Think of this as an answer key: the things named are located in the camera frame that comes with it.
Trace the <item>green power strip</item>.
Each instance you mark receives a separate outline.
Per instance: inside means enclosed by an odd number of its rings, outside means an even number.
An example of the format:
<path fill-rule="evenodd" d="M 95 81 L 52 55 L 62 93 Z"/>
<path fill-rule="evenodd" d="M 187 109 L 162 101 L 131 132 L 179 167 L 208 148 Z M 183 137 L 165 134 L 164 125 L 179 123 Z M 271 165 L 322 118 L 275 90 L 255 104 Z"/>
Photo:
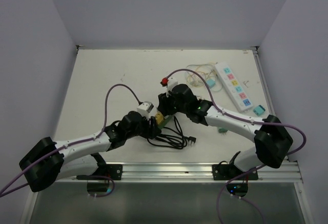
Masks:
<path fill-rule="evenodd" d="M 164 118 L 163 121 L 158 124 L 158 128 L 162 130 L 167 125 L 167 123 L 172 119 L 172 117 L 173 116 L 167 116 L 166 118 Z"/>

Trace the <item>small yellow plug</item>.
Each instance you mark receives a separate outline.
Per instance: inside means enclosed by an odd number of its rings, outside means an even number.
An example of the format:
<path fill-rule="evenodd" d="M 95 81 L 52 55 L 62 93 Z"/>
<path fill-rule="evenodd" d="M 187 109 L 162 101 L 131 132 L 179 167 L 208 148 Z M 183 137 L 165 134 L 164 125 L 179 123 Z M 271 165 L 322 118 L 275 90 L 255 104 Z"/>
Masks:
<path fill-rule="evenodd" d="M 155 120 L 156 120 L 156 123 L 158 125 L 160 125 L 161 123 L 163 123 L 164 119 L 165 119 L 164 116 L 160 112 L 157 112 L 156 113 Z"/>

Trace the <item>light blue charger plug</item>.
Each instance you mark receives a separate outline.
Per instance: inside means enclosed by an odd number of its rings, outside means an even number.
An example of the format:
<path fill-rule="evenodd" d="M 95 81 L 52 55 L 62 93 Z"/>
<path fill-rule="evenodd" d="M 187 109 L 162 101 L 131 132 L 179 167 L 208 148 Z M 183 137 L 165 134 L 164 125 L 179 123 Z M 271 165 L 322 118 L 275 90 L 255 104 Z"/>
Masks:
<path fill-rule="evenodd" d="M 208 79 L 207 81 L 206 81 L 206 83 L 207 83 L 207 85 L 208 85 L 208 87 L 211 89 L 211 88 L 213 88 L 213 87 L 215 87 L 215 85 L 216 85 L 216 82 L 213 80 L 213 79 Z"/>

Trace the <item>green cube plug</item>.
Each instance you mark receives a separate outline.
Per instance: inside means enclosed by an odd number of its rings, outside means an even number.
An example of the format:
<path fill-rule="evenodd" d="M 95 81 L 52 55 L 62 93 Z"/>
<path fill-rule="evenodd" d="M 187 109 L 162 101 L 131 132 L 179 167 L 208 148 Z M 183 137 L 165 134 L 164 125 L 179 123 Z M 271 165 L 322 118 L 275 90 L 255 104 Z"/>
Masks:
<path fill-rule="evenodd" d="M 225 129 L 225 128 L 222 128 L 222 127 L 219 127 L 219 128 L 218 128 L 218 133 L 220 133 L 220 134 L 225 134 L 225 133 L 227 133 L 227 132 L 228 132 L 228 130 Z"/>

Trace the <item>white multi-socket power strip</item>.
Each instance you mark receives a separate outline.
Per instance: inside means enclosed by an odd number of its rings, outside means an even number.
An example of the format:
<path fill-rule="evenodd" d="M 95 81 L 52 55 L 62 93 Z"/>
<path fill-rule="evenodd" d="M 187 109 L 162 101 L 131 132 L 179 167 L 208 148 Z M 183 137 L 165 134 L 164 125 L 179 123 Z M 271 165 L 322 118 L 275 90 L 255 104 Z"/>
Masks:
<path fill-rule="evenodd" d="M 250 110 L 253 103 L 232 68 L 226 62 L 221 62 L 214 65 L 214 70 L 236 109 L 239 112 Z"/>

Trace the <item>teal cube plug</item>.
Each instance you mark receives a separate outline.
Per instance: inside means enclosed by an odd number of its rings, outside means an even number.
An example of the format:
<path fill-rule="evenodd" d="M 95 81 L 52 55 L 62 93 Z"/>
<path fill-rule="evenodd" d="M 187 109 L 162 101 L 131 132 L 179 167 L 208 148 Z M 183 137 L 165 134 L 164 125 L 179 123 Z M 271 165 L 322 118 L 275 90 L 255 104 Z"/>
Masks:
<path fill-rule="evenodd" d="M 262 105 L 258 105 L 253 109 L 253 112 L 257 115 L 257 116 L 261 116 L 266 112 L 266 109 L 262 106 Z"/>

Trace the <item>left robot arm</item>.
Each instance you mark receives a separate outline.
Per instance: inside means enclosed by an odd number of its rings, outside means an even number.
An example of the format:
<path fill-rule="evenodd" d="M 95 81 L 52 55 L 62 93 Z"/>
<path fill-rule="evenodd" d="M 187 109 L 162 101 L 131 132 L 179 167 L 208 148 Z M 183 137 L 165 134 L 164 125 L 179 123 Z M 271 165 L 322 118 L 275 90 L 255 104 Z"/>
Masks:
<path fill-rule="evenodd" d="M 42 191 L 60 179 L 64 166 L 82 158 L 117 149 L 137 136 L 154 139 L 161 129 L 152 116 L 147 119 L 131 111 L 122 120 L 104 127 L 98 134 L 74 140 L 53 141 L 41 139 L 19 162 L 32 192 Z"/>

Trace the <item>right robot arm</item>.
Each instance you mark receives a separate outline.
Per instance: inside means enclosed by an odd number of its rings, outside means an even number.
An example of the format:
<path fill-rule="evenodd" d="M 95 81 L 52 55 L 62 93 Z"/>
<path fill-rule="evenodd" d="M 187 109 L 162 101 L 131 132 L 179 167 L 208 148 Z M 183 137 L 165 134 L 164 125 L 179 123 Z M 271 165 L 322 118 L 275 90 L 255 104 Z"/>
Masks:
<path fill-rule="evenodd" d="M 254 143 L 252 148 L 236 152 L 229 162 L 218 164 L 216 170 L 225 179 L 240 179 L 247 171 L 262 165 L 280 168 L 293 143 L 276 116 L 247 118 L 217 109 L 212 101 L 198 99 L 185 84 L 178 84 L 170 91 L 159 94 L 158 101 L 158 110 L 163 116 L 182 113 L 196 124 L 222 127 Z"/>

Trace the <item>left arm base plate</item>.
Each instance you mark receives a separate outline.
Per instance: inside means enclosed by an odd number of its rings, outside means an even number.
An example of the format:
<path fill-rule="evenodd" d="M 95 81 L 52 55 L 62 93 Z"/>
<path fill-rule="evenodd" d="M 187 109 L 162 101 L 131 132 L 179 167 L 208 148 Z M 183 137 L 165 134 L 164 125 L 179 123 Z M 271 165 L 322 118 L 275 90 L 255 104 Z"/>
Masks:
<path fill-rule="evenodd" d="M 98 167 L 91 175 L 78 175 L 77 180 L 101 180 L 104 177 L 109 177 L 112 180 L 121 180 L 123 173 L 122 164 L 106 164 L 105 166 Z"/>

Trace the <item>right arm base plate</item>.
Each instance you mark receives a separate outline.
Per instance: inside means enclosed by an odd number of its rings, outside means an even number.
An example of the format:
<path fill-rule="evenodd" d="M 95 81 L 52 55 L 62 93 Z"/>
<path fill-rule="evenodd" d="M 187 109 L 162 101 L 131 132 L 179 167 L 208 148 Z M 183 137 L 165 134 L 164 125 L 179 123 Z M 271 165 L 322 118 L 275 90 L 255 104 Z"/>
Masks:
<path fill-rule="evenodd" d="M 214 180 L 230 180 L 242 174 L 242 171 L 230 165 L 227 161 L 222 161 L 212 165 L 212 174 Z"/>

